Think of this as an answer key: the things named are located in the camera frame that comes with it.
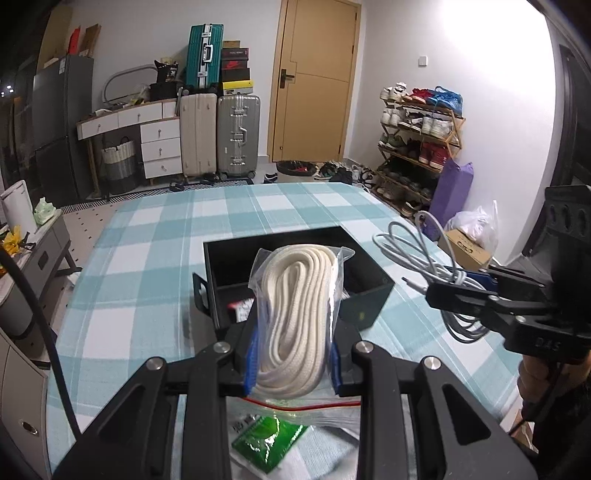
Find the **white rope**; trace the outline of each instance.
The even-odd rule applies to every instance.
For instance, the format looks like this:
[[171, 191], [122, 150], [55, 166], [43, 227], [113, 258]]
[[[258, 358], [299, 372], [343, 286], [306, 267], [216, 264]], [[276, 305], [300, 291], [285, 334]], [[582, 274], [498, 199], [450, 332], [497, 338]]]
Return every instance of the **white rope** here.
[[[446, 268], [445, 265], [441, 265], [437, 262], [437, 260], [429, 255], [427, 244], [425, 243], [425, 237], [421, 233], [421, 218], [425, 217], [429, 218], [435, 224], [441, 233], [441, 237], [445, 240], [447, 251], [450, 252], [450, 256], [452, 258], [451, 271]], [[401, 227], [406, 230], [412, 237], [413, 241], [409, 241], [405, 238], [395, 235], [393, 233], [394, 227]], [[449, 239], [445, 235], [441, 224], [439, 224], [437, 219], [431, 213], [426, 211], [418, 212], [415, 215], [415, 227], [416, 231], [413, 232], [408, 227], [406, 220], [395, 220], [388, 225], [388, 233], [378, 233], [374, 235], [374, 243], [379, 247], [382, 253], [393, 262], [396, 262], [398, 265], [408, 270], [420, 273], [426, 280], [427, 284], [434, 282], [453, 283], [455, 285], [463, 285], [465, 287], [486, 290], [476, 280], [468, 277], [465, 271], [458, 270], [456, 256], [453, 253]], [[419, 257], [417, 255], [408, 253], [401, 244], [411, 247], [414, 251], [421, 254], [421, 256]], [[419, 293], [422, 293], [423, 295], [426, 294], [427, 289], [425, 287], [422, 287], [406, 278], [403, 278], [403, 280], [408, 286], [415, 289]], [[441, 312], [441, 316], [447, 331], [458, 342], [474, 343], [489, 332], [487, 328], [480, 325], [479, 322], [472, 317], [466, 317], [460, 314], [444, 311]]]
[[322, 245], [285, 247], [265, 267], [260, 293], [268, 301], [268, 324], [256, 378], [259, 393], [296, 398], [320, 382], [337, 274], [335, 254]]

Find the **blue checkered tablecloth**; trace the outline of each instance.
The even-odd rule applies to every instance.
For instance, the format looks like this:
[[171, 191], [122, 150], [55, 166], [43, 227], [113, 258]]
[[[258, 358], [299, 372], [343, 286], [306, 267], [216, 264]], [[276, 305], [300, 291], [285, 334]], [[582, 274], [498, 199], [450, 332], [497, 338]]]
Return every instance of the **blue checkered tablecloth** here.
[[[158, 355], [173, 362], [193, 355], [187, 333], [191, 274], [205, 278], [204, 242], [332, 225], [342, 225], [397, 282], [363, 337], [414, 361], [438, 356], [500, 418], [516, 397], [519, 357], [504, 350], [495, 333], [473, 345], [456, 342], [439, 311], [402, 282], [403, 276], [423, 281], [386, 259], [372, 242], [372, 236], [387, 231], [397, 217], [370, 194], [341, 183], [212, 188], [122, 204], [76, 284], [57, 341], [80, 427], [92, 421], [147, 358]], [[447, 258], [429, 244], [436, 257]], [[318, 429], [310, 441], [302, 439], [297, 444], [300, 453], [314, 450], [314, 438], [329, 451], [326, 435]], [[47, 437], [55, 468], [73, 436], [53, 377]], [[335, 447], [335, 455], [343, 449]], [[301, 457], [308, 462], [305, 454]], [[309, 462], [311, 478], [323, 473], [317, 458]]]

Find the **wooden door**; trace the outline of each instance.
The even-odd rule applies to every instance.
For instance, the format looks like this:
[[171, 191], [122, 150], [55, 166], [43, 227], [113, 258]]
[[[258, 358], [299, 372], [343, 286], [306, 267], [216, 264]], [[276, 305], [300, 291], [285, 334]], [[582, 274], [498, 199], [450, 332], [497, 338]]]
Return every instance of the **wooden door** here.
[[359, 5], [288, 0], [272, 159], [339, 160], [348, 120]]

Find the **drawer knob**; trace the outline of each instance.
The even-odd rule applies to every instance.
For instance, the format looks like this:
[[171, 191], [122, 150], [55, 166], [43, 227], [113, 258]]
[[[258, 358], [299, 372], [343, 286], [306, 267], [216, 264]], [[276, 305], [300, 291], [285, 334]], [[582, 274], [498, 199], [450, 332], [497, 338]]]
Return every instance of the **drawer knob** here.
[[24, 428], [28, 433], [30, 433], [34, 437], [39, 436], [39, 431], [33, 425], [31, 425], [29, 422], [24, 421], [24, 420], [19, 420], [18, 422], [21, 424], [21, 427]]

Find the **black tray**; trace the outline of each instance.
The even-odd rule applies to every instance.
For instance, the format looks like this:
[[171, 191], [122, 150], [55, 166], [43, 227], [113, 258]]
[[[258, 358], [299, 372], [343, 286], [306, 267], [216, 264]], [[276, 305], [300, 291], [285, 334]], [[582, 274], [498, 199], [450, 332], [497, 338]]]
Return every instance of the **black tray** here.
[[208, 314], [216, 330], [228, 328], [234, 320], [230, 303], [250, 299], [248, 288], [252, 264], [259, 249], [273, 251], [294, 244], [348, 247], [355, 255], [345, 262], [343, 287], [349, 298], [341, 302], [339, 317], [359, 330], [371, 327], [394, 286], [378, 263], [340, 226], [233, 238], [203, 244], [207, 283], [194, 275], [195, 299], [200, 302], [199, 283], [207, 290]]

